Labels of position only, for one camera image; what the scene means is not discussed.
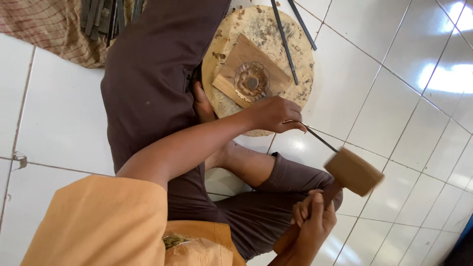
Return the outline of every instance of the carved flower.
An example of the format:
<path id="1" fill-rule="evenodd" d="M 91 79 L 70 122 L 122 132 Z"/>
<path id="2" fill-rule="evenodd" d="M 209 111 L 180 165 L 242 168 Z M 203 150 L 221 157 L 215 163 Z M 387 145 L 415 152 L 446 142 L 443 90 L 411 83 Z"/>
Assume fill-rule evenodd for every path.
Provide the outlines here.
<path id="1" fill-rule="evenodd" d="M 269 83 L 269 72 L 262 64 L 246 62 L 236 73 L 235 92 L 247 102 L 256 102 L 269 90 Z"/>

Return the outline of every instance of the dark brown trousers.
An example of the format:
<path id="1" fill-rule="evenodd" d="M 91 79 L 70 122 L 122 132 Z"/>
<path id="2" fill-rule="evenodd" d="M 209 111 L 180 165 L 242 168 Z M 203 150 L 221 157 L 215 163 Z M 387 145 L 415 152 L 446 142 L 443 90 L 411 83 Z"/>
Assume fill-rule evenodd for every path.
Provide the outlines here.
<path id="1" fill-rule="evenodd" d="M 202 61 L 230 0 L 149 0 L 111 47 L 101 90 L 115 171 L 136 152 L 196 125 L 189 76 Z M 272 250 L 289 227 L 293 204 L 333 178 L 279 154 L 255 192 L 212 202 L 204 163 L 168 184 L 168 219 L 222 222 L 245 260 Z M 342 195 L 335 200 L 338 208 Z"/>

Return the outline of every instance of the mustard yellow shirt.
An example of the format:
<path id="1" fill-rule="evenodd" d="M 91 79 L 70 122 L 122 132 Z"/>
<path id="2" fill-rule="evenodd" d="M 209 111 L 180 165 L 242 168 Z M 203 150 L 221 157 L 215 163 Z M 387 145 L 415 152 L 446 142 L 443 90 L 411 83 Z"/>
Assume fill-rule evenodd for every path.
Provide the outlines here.
<path id="1" fill-rule="evenodd" d="M 227 224 L 167 221 L 163 187 L 89 176 L 56 191 L 21 265 L 246 264 Z"/>

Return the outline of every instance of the wooden board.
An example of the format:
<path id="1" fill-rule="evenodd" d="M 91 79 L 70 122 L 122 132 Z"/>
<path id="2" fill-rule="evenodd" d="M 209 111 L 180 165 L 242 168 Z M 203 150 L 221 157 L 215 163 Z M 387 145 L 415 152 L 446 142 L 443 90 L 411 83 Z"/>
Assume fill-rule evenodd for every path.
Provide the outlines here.
<path id="1" fill-rule="evenodd" d="M 212 85 L 247 108 L 265 97 L 283 93 L 290 79 L 261 49 L 240 34 Z"/>
<path id="2" fill-rule="evenodd" d="M 292 71 L 289 67 L 284 46 L 282 45 L 281 34 L 279 33 L 272 7 L 260 5 L 239 9 L 239 5 L 230 6 L 229 15 L 222 20 L 217 28 L 202 63 L 202 85 L 213 110 L 219 118 L 243 110 L 234 100 L 212 86 L 217 74 L 224 66 L 222 63 L 225 62 L 225 58 L 220 56 L 216 58 L 215 54 L 222 54 L 228 57 L 233 49 L 233 45 L 237 43 L 240 34 L 244 34 L 279 68 L 290 76 L 289 87 L 285 93 L 280 95 L 281 97 L 295 102 L 302 108 L 304 108 L 309 100 L 310 94 L 312 94 L 311 98 L 315 97 L 316 99 L 323 80 L 320 77 L 321 66 L 314 63 L 313 56 L 317 55 L 318 51 L 312 51 L 312 46 L 303 29 L 281 9 L 279 10 L 279 16 L 284 27 L 294 67 L 296 68 L 299 85 L 296 85 L 292 78 Z M 245 135 L 259 137 L 270 134 L 273 134 L 273 132 L 253 130 Z"/>

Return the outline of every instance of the circular chopping block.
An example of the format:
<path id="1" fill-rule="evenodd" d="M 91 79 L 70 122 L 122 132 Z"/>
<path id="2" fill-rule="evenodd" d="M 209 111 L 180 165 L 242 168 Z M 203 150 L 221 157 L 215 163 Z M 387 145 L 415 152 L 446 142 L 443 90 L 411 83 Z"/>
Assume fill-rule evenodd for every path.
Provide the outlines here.
<path id="1" fill-rule="evenodd" d="M 202 85 L 205 94 L 219 118 L 232 115 L 242 110 L 232 99 L 212 86 L 225 58 L 228 58 L 238 36 L 244 34 L 291 77 L 286 93 L 280 96 L 297 103 L 304 108 L 314 83 L 314 58 L 312 46 L 304 30 L 288 14 L 279 11 L 281 23 L 296 68 L 299 85 L 296 86 L 289 66 L 288 57 L 276 17 L 272 7 L 252 6 L 233 12 L 223 19 L 215 32 L 210 47 L 202 62 Z M 269 131 L 253 130 L 245 135 L 252 137 L 267 136 Z"/>

